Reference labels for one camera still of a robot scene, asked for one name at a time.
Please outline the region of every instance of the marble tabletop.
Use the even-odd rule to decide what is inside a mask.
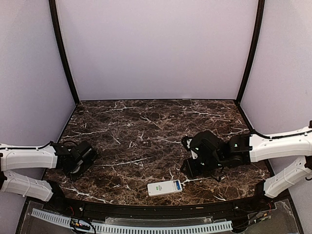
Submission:
[[[69,198],[120,205],[189,205],[252,196],[255,184],[270,177],[264,162],[224,169],[220,183],[180,172],[190,157],[182,137],[204,130],[223,140],[248,132],[231,100],[83,101],[61,142],[87,140],[98,158],[75,183],[61,170],[47,170],[44,179],[58,182]],[[181,181],[183,192],[148,196],[148,183],[171,179]]]

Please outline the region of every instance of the white wall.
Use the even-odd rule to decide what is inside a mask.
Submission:
[[[74,108],[54,36],[48,0],[0,0],[0,142],[57,140]],[[42,170],[19,170],[39,178]],[[0,233],[13,234],[24,204],[0,193]]]
[[[80,99],[235,99],[257,2],[58,0]]]
[[[264,134],[291,131],[312,120],[312,2],[269,0],[242,107]],[[294,158],[271,160],[276,173]],[[312,233],[312,183],[290,188],[305,233]]]

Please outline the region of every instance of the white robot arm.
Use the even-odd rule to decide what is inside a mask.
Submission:
[[[270,158],[299,156],[277,175],[258,183],[256,195],[274,198],[312,174],[312,122],[309,127],[269,136],[254,130],[250,134],[233,136],[226,143],[205,131],[195,137],[184,137],[182,143],[192,153],[192,157],[186,159],[181,167],[181,171],[190,177],[216,168],[232,168]]]
[[[72,147],[53,142],[38,147],[1,144],[0,192],[31,196],[42,201],[49,201],[53,196],[64,196],[56,182],[28,178],[11,170],[60,168],[72,181],[76,181],[96,157],[96,151],[86,141]]]

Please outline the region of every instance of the white card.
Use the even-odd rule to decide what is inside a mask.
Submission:
[[[180,180],[169,180],[147,185],[149,196],[160,196],[182,191]]]

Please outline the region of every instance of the slotted white rail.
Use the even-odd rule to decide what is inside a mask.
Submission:
[[[33,209],[31,214],[33,217],[53,223],[58,226],[70,228],[70,218],[59,214],[53,214],[47,211]],[[219,223],[211,223],[196,226],[184,227],[128,227],[116,226],[103,223],[92,222],[97,234],[211,234],[232,230],[232,222],[225,221]]]

